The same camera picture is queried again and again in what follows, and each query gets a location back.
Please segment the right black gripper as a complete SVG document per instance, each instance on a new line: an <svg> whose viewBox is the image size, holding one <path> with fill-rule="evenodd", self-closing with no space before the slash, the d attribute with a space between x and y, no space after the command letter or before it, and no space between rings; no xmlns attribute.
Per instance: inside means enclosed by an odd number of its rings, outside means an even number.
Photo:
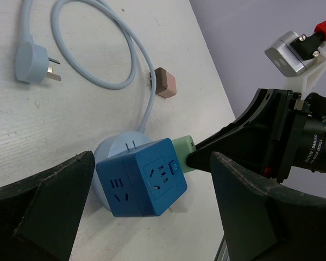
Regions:
<svg viewBox="0 0 326 261"><path fill-rule="evenodd" d="M187 166L211 171L210 158L218 152L245 168L262 174L284 130L292 91L258 89L247 109L232 123L196 145L187 156ZM294 116L277 170L267 178L282 183L291 167L326 173L326 97L315 92L307 96L303 109Z"/></svg>

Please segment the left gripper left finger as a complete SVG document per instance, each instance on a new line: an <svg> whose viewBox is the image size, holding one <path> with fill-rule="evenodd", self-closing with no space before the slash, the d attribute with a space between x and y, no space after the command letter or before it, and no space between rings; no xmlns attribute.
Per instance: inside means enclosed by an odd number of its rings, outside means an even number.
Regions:
<svg viewBox="0 0 326 261"><path fill-rule="evenodd" d="M85 151L0 187L0 260L69 260L94 169Z"/></svg>

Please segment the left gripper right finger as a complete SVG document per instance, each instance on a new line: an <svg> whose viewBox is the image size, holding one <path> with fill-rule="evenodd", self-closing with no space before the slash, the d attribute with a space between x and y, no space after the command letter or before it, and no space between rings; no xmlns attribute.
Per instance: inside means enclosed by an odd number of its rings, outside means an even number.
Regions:
<svg viewBox="0 0 326 261"><path fill-rule="evenodd" d="M326 198L213 153L212 181L231 260L326 260Z"/></svg>

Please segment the green plug adapter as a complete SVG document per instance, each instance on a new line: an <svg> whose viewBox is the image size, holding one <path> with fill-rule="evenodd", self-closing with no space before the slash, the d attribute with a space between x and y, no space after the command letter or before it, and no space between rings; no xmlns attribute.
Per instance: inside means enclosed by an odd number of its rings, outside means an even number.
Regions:
<svg viewBox="0 0 326 261"><path fill-rule="evenodd" d="M186 163L187 156L192 152L196 151L196 146L192 136L187 135L187 136L174 139L172 140L172 143L183 173L194 171L194 168L189 167Z"/></svg>

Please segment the round light blue power strip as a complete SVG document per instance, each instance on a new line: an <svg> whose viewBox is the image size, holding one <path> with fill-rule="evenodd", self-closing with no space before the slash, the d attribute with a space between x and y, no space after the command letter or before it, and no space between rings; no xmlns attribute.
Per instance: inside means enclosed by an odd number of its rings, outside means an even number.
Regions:
<svg viewBox="0 0 326 261"><path fill-rule="evenodd" d="M154 67L152 61L145 50L142 43L139 41L134 32L116 15L116 13L103 1L83 1L83 3L93 6L107 17L112 19L113 23L123 33L131 55L131 71L128 78L121 83L105 82L91 73L87 72L81 65L77 63L72 54L67 49L59 28L59 13L63 5L69 1L57 1L53 6L51 12L51 26L54 40L67 62L84 78L90 82L109 90L121 90L127 87L135 78L137 70L137 55L134 44L137 44L141 53L143 54L146 63L149 67L150 73L154 74ZM61 77L53 73L53 69L49 66L50 62L59 64L60 62L48 56L47 50L34 43L33 37L29 31L30 11L32 8L32 1L23 1L20 14L20 40L18 43L18 50L15 59L15 77L17 80L29 83L40 84L45 78L61 81Z"/></svg>

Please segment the blue cube socket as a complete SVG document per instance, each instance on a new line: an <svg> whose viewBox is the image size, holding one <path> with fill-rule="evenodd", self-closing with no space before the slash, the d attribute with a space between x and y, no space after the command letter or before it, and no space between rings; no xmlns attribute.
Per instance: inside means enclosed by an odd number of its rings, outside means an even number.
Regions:
<svg viewBox="0 0 326 261"><path fill-rule="evenodd" d="M169 138L104 159L95 170L117 218L160 216L187 190Z"/></svg>

